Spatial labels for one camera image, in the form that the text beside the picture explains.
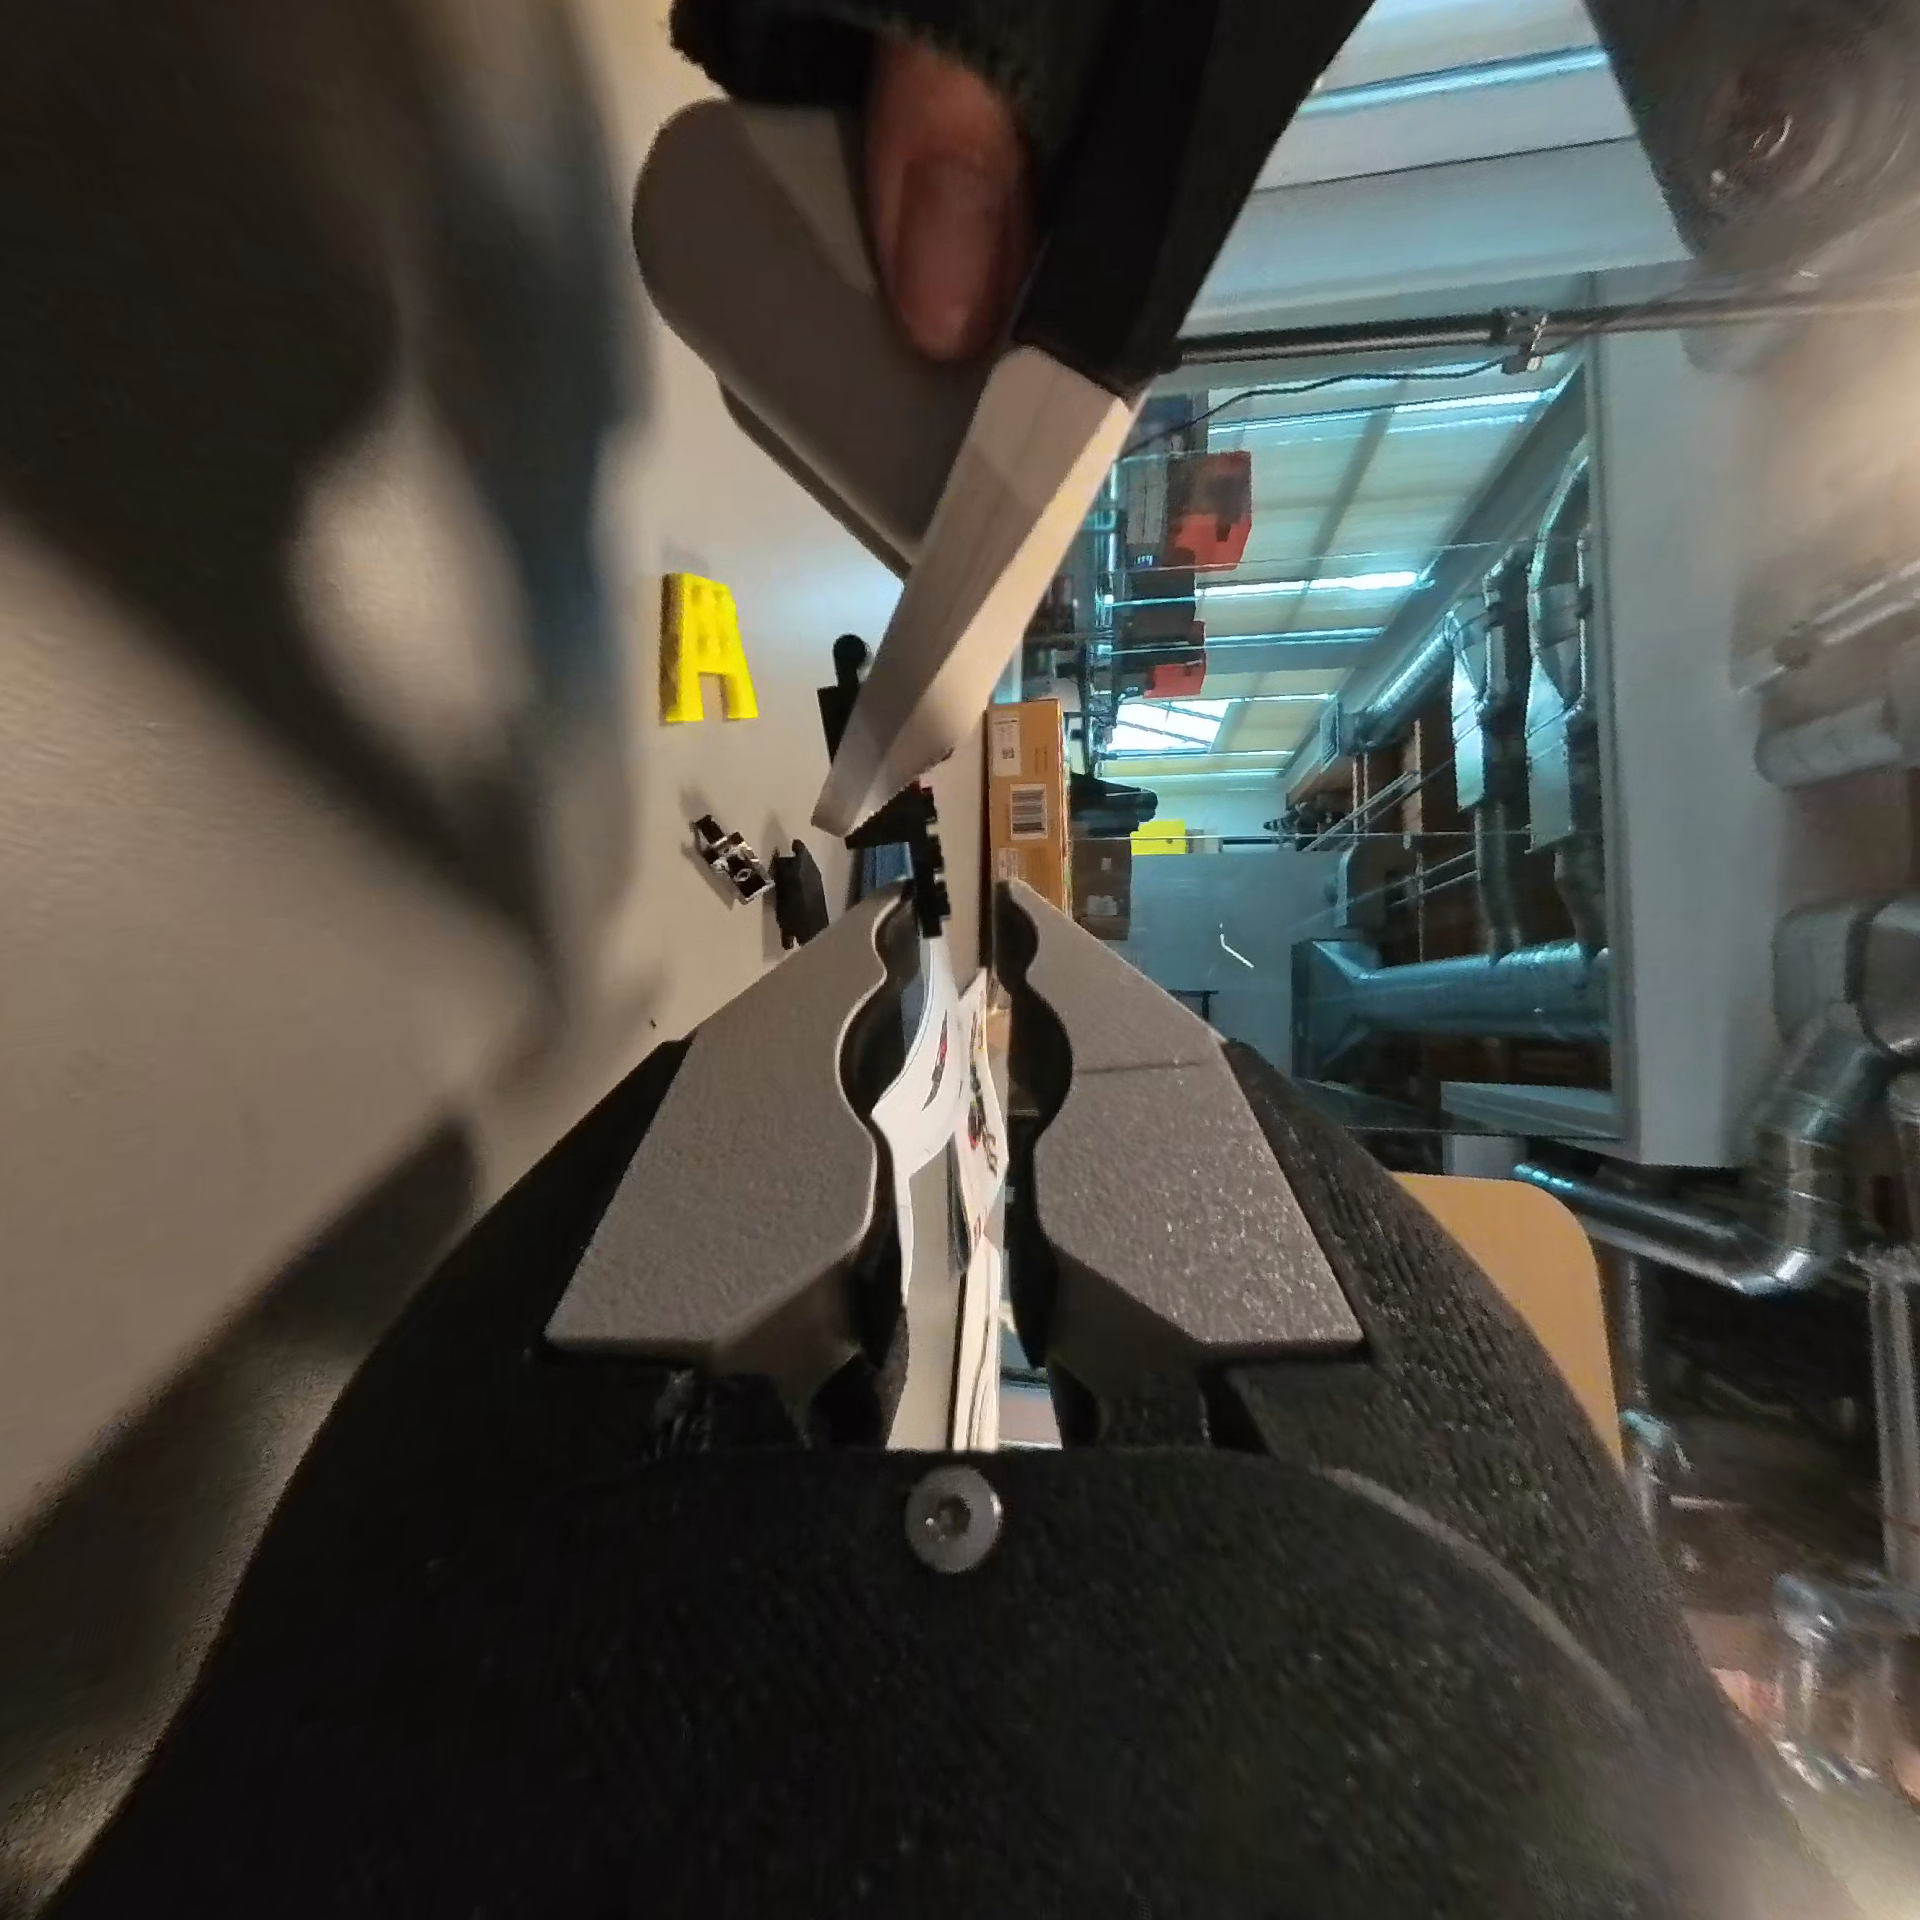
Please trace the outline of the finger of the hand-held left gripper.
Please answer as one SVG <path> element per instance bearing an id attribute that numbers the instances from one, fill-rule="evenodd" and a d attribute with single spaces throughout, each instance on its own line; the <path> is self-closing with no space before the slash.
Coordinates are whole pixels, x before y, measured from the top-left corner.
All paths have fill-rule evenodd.
<path id="1" fill-rule="evenodd" d="M 851 833 L 958 749 L 1140 408 L 1038 346 L 990 374 L 812 821 Z"/>

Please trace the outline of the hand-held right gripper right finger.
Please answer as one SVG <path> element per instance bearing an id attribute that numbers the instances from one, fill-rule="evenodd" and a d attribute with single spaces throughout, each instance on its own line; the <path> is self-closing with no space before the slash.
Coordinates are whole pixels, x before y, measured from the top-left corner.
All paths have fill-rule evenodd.
<path id="1" fill-rule="evenodd" d="M 1025 1353 L 1081 1387 L 1346 1359 L 1361 1319 L 1231 1063 L 1190 1005 L 1025 879 L 994 890 Z"/>

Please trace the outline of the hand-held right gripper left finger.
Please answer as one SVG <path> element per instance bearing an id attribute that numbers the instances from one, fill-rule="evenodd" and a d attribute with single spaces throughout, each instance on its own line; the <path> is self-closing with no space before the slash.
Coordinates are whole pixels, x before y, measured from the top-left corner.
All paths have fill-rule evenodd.
<path id="1" fill-rule="evenodd" d="M 820 1387 L 863 1350 L 856 1272 L 891 1211 L 874 1107 L 921 973 L 875 894 L 711 1015 L 623 1173 L 546 1342 Z"/>

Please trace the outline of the black red yellow lego model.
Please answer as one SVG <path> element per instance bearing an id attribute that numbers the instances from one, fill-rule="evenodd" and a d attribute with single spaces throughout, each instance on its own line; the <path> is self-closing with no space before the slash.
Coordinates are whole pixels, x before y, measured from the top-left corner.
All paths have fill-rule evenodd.
<path id="1" fill-rule="evenodd" d="M 926 781 L 907 784 L 878 806 L 847 835 L 847 847 L 852 855 L 852 904 L 903 885 L 920 934 L 929 942 L 945 936 L 951 898 L 939 808 Z"/>

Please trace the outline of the yellow lego plate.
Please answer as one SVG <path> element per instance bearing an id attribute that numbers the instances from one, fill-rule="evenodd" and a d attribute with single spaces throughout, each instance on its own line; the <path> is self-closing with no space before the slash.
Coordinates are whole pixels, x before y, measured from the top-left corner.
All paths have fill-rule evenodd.
<path id="1" fill-rule="evenodd" d="M 724 582 L 674 569 L 662 581 L 662 723 L 702 723 L 710 685 L 719 690 L 724 719 L 750 722 L 760 718 L 734 591 Z"/>

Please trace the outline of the black lego lever piece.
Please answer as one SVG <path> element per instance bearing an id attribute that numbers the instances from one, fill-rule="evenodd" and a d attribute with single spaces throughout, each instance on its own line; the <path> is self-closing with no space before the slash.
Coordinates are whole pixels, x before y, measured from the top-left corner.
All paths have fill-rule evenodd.
<path id="1" fill-rule="evenodd" d="M 832 680 L 817 693 L 830 770 L 839 761 L 871 656 L 870 642 L 858 632 L 842 632 L 832 642 Z"/>

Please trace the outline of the lego instruction booklet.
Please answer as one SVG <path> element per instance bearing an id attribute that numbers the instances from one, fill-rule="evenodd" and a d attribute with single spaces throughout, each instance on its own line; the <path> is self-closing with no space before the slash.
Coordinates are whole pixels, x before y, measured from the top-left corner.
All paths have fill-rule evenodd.
<path id="1" fill-rule="evenodd" d="M 888 1445 L 999 1445 L 1003 1193 L 1011 1139 L 990 1043 L 990 987 L 960 987 L 924 939 L 903 1066 L 874 1107 L 894 1169 L 903 1376 Z"/>

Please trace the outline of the small black silver lego piece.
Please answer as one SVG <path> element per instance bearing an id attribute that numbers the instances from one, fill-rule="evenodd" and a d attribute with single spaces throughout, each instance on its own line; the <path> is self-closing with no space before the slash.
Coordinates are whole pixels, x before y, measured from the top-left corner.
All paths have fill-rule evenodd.
<path id="1" fill-rule="evenodd" d="M 740 831 L 711 813 L 688 821 L 691 851 L 732 904 L 753 904 L 775 890 L 775 877 Z"/>

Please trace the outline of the person's left hand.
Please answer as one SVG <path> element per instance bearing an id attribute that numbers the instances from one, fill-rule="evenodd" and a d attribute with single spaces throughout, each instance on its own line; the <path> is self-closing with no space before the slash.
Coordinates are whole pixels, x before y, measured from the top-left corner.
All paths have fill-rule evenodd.
<path id="1" fill-rule="evenodd" d="M 755 106 L 858 121 L 905 337 L 1034 344 L 1111 392 L 1162 369 L 1366 1 L 683 1 L 671 35 Z"/>

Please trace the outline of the orange black machine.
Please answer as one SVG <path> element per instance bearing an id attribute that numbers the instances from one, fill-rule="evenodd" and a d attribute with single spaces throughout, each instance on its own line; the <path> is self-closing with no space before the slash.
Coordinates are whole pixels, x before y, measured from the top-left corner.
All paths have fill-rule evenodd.
<path id="1" fill-rule="evenodd" d="M 1252 521 L 1256 457 L 1248 449 L 1184 449 L 1168 457 L 1159 565 L 1194 571 L 1238 569 Z"/>

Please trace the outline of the brown cardboard box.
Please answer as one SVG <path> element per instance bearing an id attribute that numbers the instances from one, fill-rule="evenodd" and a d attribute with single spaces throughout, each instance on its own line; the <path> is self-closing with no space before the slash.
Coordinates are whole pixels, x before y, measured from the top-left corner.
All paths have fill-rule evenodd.
<path id="1" fill-rule="evenodd" d="M 1071 904 L 1066 712 L 1056 698 L 998 703 L 984 726 L 988 879 L 1022 879 Z"/>

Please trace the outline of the tan wooden board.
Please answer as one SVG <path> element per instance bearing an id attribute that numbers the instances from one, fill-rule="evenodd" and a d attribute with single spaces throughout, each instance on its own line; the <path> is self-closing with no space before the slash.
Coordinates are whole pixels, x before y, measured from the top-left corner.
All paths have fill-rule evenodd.
<path id="1" fill-rule="evenodd" d="M 1576 1213 L 1521 1181 L 1426 1173 L 1401 1173 L 1396 1181 L 1481 1266 L 1537 1334 L 1623 1471 L 1626 1442 L 1600 1262 Z"/>

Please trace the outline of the thin metal rod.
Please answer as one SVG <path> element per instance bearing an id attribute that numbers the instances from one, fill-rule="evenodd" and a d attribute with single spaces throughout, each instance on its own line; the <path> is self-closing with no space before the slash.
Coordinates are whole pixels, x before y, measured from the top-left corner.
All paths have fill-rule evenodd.
<path id="1" fill-rule="evenodd" d="M 1916 277 L 1850 281 L 1812 291 L 1663 295 L 1641 303 L 1569 309 L 1502 303 L 1479 312 L 1187 336 L 1168 350 L 1159 376 L 1176 376 L 1190 368 L 1264 368 L 1343 354 L 1441 350 L 1496 350 L 1505 361 L 1523 361 L 1548 346 L 1580 344 L 1616 330 L 1744 328 L 1770 322 L 1905 312 L 1916 305 Z"/>

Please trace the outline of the silver ventilation duct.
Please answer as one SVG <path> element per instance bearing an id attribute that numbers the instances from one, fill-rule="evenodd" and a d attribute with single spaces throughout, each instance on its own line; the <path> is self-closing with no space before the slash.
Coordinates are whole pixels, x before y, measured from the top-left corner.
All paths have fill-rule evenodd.
<path id="1" fill-rule="evenodd" d="M 1594 614 L 1594 458 L 1576 443 L 1529 533 L 1456 601 L 1407 666 L 1345 722 L 1353 761 L 1407 747 L 1448 695 L 1450 747 L 1394 799 L 1452 784 L 1468 847 L 1404 885 L 1426 904 L 1468 881 L 1479 949 L 1388 963 L 1366 939 L 1297 949 L 1304 1055 L 1375 1034 L 1612 1043 L 1604 766 Z"/>

